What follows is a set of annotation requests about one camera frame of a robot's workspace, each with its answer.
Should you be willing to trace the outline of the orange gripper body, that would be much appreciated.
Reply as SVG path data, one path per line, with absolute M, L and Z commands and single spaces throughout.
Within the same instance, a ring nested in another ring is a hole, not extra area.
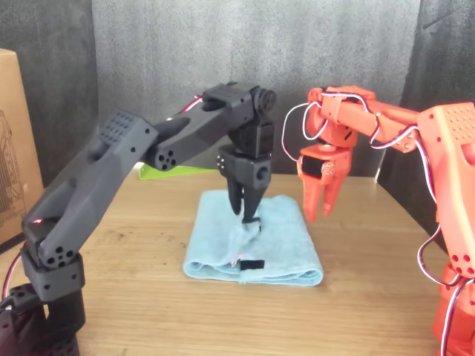
M 350 172 L 352 148 L 317 144 L 301 149 L 297 169 L 299 176 L 316 179 L 346 177 Z

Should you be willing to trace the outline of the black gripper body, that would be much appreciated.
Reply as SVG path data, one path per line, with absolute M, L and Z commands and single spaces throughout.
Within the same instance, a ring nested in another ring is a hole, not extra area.
M 220 147 L 217 165 L 226 179 L 229 190 L 242 188 L 265 190 L 271 180 L 270 156 L 254 158 L 238 152 L 234 147 Z

